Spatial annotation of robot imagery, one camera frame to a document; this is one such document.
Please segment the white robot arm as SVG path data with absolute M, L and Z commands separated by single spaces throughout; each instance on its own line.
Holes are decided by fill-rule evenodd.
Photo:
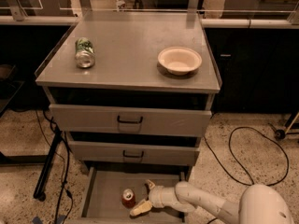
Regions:
M 152 207 L 171 207 L 182 213 L 191 213 L 201 207 L 224 224 L 295 224 L 282 196 L 266 185 L 251 185 L 238 203 L 232 203 L 186 181 L 172 188 L 157 186 L 150 180 L 147 184 L 148 199 L 140 201 L 130 211 L 133 217 L 147 213 Z

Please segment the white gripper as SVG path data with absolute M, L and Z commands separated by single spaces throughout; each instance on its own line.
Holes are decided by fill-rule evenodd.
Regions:
M 147 213 L 152 206 L 155 208 L 173 207 L 178 202 L 174 188 L 156 186 L 149 179 L 146 180 L 146 185 L 149 188 L 149 199 L 143 199 L 130 211 L 132 217 Z

